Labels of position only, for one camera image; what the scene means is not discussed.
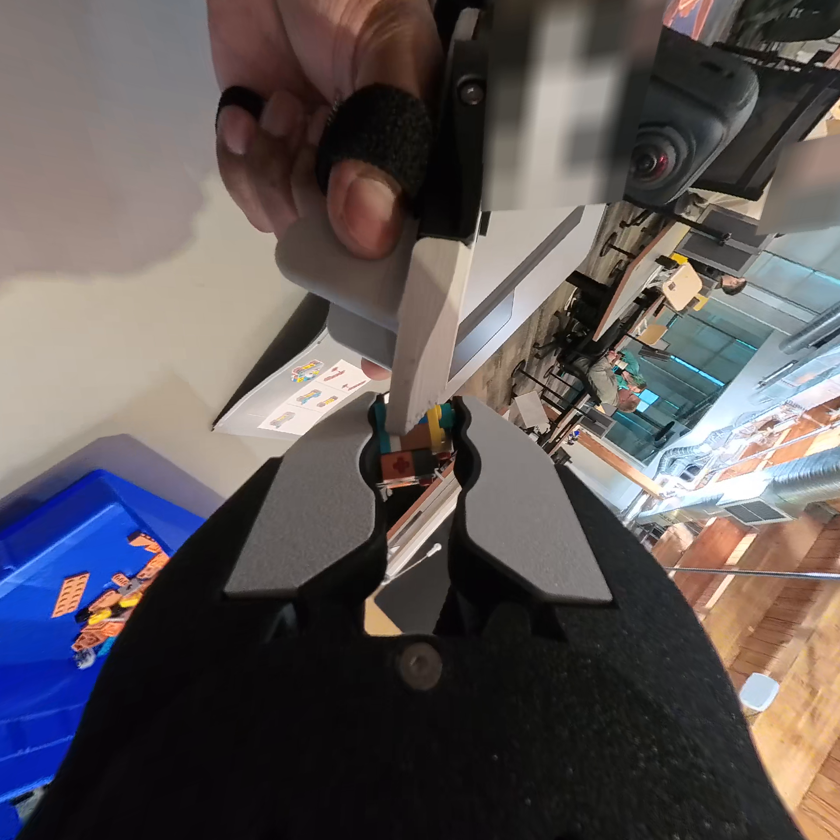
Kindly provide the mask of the white instruction booklet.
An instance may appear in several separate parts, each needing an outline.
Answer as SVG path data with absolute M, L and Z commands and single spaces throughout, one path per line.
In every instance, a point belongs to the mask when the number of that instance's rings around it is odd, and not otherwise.
M 222 415 L 213 430 L 297 438 L 372 385 L 376 383 L 359 365 L 335 353 L 310 356 L 267 377 Z

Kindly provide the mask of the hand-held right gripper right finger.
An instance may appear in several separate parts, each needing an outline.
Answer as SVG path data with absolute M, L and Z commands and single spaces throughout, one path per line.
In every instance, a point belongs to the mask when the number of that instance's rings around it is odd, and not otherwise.
M 459 484 L 451 581 L 537 603 L 605 606 L 613 595 L 556 466 L 530 437 L 474 396 L 455 399 Z

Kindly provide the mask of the colourful toy brick model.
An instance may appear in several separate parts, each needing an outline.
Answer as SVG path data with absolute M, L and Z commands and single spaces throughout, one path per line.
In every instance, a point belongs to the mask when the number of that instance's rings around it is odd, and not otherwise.
M 428 487 L 443 475 L 455 457 L 453 403 L 433 406 L 403 435 L 385 431 L 386 408 L 383 400 L 374 403 L 375 439 L 380 452 L 378 486 L 388 490 Z

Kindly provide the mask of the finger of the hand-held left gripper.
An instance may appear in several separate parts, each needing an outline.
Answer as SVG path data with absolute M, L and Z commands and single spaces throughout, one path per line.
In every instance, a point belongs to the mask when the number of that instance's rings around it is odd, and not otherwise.
M 388 434 L 409 432 L 445 393 L 474 248 L 458 240 L 419 239 L 398 310 Z

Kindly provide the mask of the grey desk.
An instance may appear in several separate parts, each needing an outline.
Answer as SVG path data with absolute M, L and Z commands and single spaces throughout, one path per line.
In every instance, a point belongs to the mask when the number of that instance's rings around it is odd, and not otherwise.
M 301 300 L 218 176 L 204 2 L 2 2 L 2 527 L 93 469 L 210 515 Z

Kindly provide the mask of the blue plastic bin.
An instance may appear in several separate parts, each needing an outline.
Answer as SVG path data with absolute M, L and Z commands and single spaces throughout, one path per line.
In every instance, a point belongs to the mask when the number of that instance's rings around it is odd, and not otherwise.
M 52 781 L 76 734 L 106 657 L 87 670 L 72 662 L 71 617 L 51 620 L 61 582 L 90 572 L 85 599 L 116 572 L 139 569 L 145 552 L 127 537 L 148 532 L 170 557 L 204 518 L 105 470 L 94 470 L 2 527 L 1 793 L 12 803 Z

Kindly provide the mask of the pile of orange toy bricks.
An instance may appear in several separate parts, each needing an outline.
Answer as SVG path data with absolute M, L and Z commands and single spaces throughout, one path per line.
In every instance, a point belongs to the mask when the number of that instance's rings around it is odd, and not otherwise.
M 132 532 L 127 542 L 146 554 L 137 571 L 114 573 L 109 585 L 89 600 L 85 599 L 85 592 L 90 572 L 69 575 L 59 587 L 50 619 L 72 618 L 77 630 L 70 651 L 78 670 L 90 669 L 110 652 L 145 593 L 171 559 L 165 546 L 148 532 Z

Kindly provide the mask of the person's left hand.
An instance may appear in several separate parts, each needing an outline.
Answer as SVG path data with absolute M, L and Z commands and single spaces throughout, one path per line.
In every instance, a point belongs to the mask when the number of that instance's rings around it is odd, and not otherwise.
M 259 118 L 237 104 L 218 112 L 217 165 L 238 208 L 278 239 L 324 208 L 351 254 L 387 256 L 406 215 L 401 187 L 346 160 L 323 196 L 316 148 L 333 105 L 360 88 L 385 84 L 435 104 L 444 56 L 429 2 L 213 1 L 206 13 L 219 87 L 265 102 Z

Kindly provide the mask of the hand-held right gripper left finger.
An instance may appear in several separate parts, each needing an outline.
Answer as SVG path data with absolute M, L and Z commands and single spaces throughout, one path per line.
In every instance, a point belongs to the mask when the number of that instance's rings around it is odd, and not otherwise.
M 385 576 L 386 525 L 371 477 L 382 401 L 358 394 L 283 456 L 224 592 L 284 601 L 363 601 Z

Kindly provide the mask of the silver ventilation duct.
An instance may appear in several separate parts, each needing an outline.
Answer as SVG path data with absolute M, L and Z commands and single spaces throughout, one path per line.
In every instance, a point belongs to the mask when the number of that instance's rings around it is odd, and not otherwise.
M 677 490 L 665 499 L 674 509 L 722 507 L 723 499 L 742 501 L 761 496 L 805 507 L 839 496 L 838 423 L 803 436 L 773 452 L 766 451 L 732 465 L 704 486 Z

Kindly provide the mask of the beige chair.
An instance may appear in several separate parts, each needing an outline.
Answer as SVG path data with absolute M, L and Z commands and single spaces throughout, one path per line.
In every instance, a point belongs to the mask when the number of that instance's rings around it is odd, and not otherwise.
M 696 299 L 702 297 L 702 278 L 688 261 L 670 260 L 659 271 L 657 283 L 666 306 L 673 312 L 690 308 Z

